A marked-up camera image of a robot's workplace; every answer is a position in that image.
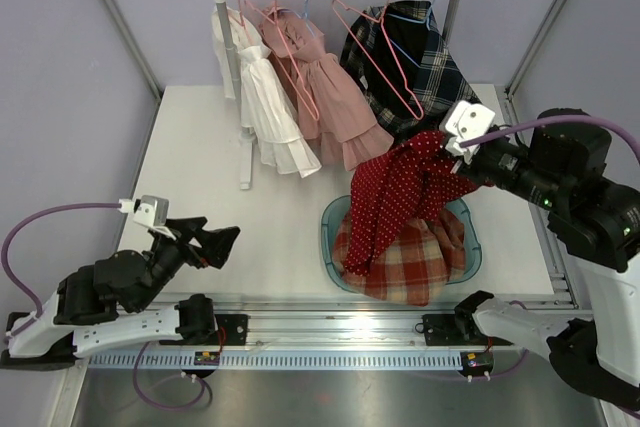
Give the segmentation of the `red dotted garment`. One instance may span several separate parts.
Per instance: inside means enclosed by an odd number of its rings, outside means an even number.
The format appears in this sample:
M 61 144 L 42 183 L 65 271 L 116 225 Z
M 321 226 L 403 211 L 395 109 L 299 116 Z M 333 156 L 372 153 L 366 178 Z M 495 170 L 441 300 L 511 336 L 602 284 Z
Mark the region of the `red dotted garment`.
M 345 269 L 365 276 L 413 219 L 434 222 L 446 204 L 478 189 L 453 172 L 445 136 L 425 131 L 360 164 L 351 182 L 351 238 Z

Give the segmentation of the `red plaid skirt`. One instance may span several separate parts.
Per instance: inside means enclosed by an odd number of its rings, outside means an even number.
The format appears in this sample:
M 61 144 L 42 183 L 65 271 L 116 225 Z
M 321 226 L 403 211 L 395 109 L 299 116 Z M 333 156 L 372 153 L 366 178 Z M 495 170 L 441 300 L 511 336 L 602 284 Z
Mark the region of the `red plaid skirt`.
M 346 214 L 332 247 L 334 271 L 347 290 L 367 297 L 424 307 L 466 271 L 465 226 L 447 209 L 434 222 L 409 221 L 365 275 L 343 265 L 350 236 L 351 215 Z

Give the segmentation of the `pink hanger of red garment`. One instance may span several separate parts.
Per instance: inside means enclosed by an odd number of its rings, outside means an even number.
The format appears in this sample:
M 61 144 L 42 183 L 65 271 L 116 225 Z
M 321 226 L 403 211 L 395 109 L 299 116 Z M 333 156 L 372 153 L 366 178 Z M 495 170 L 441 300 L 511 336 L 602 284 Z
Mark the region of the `pink hanger of red garment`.
M 319 113 L 318 107 L 302 79 L 302 73 L 300 71 L 300 68 L 296 59 L 294 58 L 293 52 L 290 47 L 290 42 L 286 40 L 284 31 L 281 29 L 279 25 L 279 13 L 281 12 L 281 10 L 279 9 L 279 6 L 278 6 L 278 0 L 273 0 L 273 7 L 269 14 L 267 14 L 263 10 L 256 9 L 255 6 L 247 0 L 245 0 L 245 4 L 251 7 L 258 14 L 260 14 L 266 22 L 274 26 L 274 29 L 281 40 L 282 46 L 286 50 L 286 53 L 287 53 L 287 56 L 289 57 L 291 65 L 293 66 L 295 72 L 297 73 L 297 79 L 301 82 L 301 86 L 298 86 L 298 84 L 294 82 L 292 79 L 290 79 L 290 82 L 294 87 L 294 90 L 296 91 L 296 93 L 300 94 L 303 97 L 303 104 L 306 107 L 309 114 L 311 115 L 312 119 L 314 121 L 319 121 L 320 113 Z

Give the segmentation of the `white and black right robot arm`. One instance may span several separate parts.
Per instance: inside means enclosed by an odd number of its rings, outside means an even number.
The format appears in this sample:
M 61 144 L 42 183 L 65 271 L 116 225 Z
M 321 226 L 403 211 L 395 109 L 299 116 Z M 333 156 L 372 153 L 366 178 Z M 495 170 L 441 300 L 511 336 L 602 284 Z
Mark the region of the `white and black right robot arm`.
M 581 260 L 592 317 L 553 318 L 479 291 L 455 310 L 466 343 L 496 337 L 550 363 L 574 390 L 639 409 L 639 193 L 604 175 L 623 128 L 578 109 L 551 109 L 500 128 L 489 109 L 460 102 L 442 125 L 456 172 L 490 183 L 547 214 L 548 230 Z

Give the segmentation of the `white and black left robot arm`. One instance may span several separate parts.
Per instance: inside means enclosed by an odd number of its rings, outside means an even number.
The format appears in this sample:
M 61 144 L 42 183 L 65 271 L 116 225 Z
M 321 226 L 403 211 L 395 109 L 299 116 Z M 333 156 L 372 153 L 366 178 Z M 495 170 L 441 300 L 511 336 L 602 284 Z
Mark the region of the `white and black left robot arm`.
M 241 230 L 206 229 L 204 217 L 169 219 L 150 247 L 120 250 L 62 280 L 40 313 L 12 314 L 5 370 L 54 371 L 99 352 L 160 341 L 199 345 L 222 338 L 214 302 L 202 293 L 160 310 L 151 305 L 184 266 L 222 268 Z

